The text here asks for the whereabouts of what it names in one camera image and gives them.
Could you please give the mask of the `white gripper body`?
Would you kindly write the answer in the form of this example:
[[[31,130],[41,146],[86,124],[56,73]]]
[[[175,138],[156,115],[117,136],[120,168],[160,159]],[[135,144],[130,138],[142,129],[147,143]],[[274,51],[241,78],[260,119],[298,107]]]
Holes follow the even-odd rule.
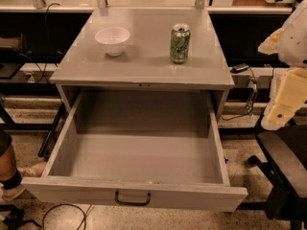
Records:
[[[288,74],[272,78],[268,110],[272,113],[287,113],[290,110],[290,91]]]

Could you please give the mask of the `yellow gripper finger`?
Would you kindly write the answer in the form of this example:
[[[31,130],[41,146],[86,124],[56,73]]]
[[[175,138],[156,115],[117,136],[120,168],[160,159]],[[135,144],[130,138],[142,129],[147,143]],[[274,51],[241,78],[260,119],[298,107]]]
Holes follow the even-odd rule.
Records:
[[[307,101],[307,69],[290,67],[283,75],[272,78],[270,101],[261,127],[278,130],[285,126]]]

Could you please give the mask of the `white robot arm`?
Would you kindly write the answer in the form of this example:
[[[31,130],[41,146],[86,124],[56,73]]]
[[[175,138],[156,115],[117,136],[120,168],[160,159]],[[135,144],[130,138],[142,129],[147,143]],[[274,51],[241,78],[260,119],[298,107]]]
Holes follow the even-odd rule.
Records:
[[[264,129],[278,130],[307,101],[307,0],[260,44],[258,52],[278,54],[278,59],[289,66],[286,73],[272,78],[270,101],[261,121]]]

